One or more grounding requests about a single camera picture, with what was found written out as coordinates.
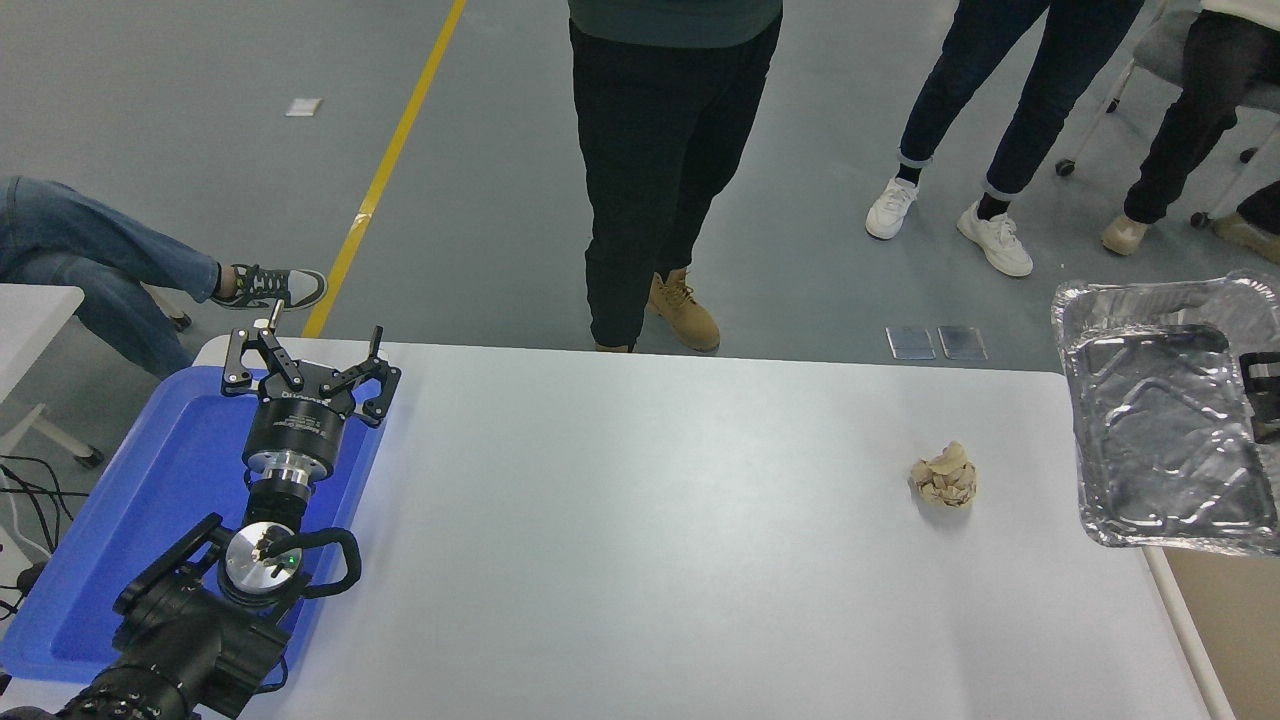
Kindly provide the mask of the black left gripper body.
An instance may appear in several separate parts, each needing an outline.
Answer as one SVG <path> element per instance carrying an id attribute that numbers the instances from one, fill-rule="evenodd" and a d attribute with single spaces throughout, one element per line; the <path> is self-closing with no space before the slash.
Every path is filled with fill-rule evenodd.
<path id="1" fill-rule="evenodd" d="M 243 462 L 264 471 L 270 461 L 298 457 L 307 471 L 332 471 L 337 464 L 355 395 L 343 389 L 333 397 L 259 387 L 259 405 L 243 448 Z"/>

